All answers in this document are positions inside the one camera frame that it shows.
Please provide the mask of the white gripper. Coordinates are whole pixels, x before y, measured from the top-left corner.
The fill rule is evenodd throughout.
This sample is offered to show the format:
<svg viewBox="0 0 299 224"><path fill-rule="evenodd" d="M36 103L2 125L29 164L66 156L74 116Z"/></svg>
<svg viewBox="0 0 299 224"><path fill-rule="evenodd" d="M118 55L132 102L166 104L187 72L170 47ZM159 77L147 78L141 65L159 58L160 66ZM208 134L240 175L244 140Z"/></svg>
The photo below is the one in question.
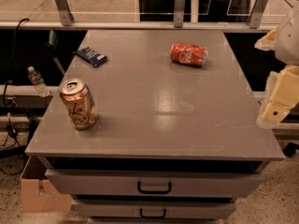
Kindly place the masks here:
<svg viewBox="0 0 299 224"><path fill-rule="evenodd" d="M259 127L273 129L299 104L299 4L290 10L278 28L260 38L254 48L275 50L276 58L287 63L279 73L270 72L256 119Z"/></svg>

